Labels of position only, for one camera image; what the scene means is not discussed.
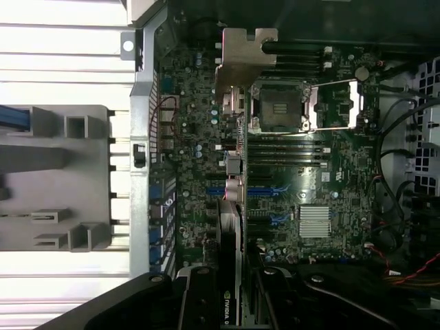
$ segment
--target green circuit board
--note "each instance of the green circuit board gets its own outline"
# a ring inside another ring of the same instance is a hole
[[[228,177],[221,146],[237,140],[237,119],[222,115],[221,106],[214,101],[215,57],[218,54],[213,50],[180,47],[162,60],[159,68],[161,93],[179,96],[175,136],[169,137],[173,143],[163,140],[163,152],[170,154],[177,171],[177,269],[206,262],[204,240],[215,230],[216,201],[222,198],[209,195],[207,189],[225,186]],[[331,61],[333,67],[307,83],[352,79],[360,65],[375,64],[362,47],[333,48],[327,58],[331,58],[326,61]],[[360,93],[364,110],[356,129],[302,137],[247,135],[244,166],[248,188],[276,191],[270,196],[248,195],[245,206],[247,239],[257,240],[266,253],[265,261],[296,263],[300,259],[364,257],[363,243],[371,226],[370,184],[375,173],[375,132],[371,128],[379,100],[374,74],[360,84]],[[320,89],[321,125],[343,126],[349,102],[347,85]],[[246,107],[249,111],[249,98]],[[301,237],[301,205],[329,207],[329,237]]]

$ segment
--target heatsink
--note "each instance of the heatsink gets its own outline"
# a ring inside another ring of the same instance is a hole
[[[300,206],[300,237],[319,239],[330,237],[331,220],[328,206]]]

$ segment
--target motherboard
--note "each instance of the motherboard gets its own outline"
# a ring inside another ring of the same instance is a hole
[[[159,114],[159,149],[177,173],[176,268],[210,263],[221,200],[241,205],[245,240],[267,263],[364,258],[377,60],[354,46],[290,52],[282,70],[236,91],[231,113],[216,102],[216,57],[181,46],[159,64],[159,93],[175,100]]]

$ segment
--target silver heatsink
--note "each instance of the silver heatsink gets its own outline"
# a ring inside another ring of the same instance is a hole
[[[330,233],[330,208],[328,206],[300,206],[300,237],[317,239],[330,237]]]

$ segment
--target screw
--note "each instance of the screw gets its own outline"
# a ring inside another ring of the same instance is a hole
[[[276,269],[274,269],[274,268],[265,268],[264,269],[264,274],[274,275],[274,274],[276,274]]]
[[[313,275],[311,277],[311,280],[313,282],[315,282],[315,283],[322,283],[322,282],[324,282],[324,278],[322,276],[320,276],[320,275]]]
[[[154,276],[154,277],[150,278],[150,281],[154,282],[154,283],[158,283],[158,282],[162,282],[163,278],[160,276]]]
[[[201,275],[206,275],[207,273],[209,273],[209,269],[208,268],[201,268],[201,269],[197,270],[197,273],[201,274]]]

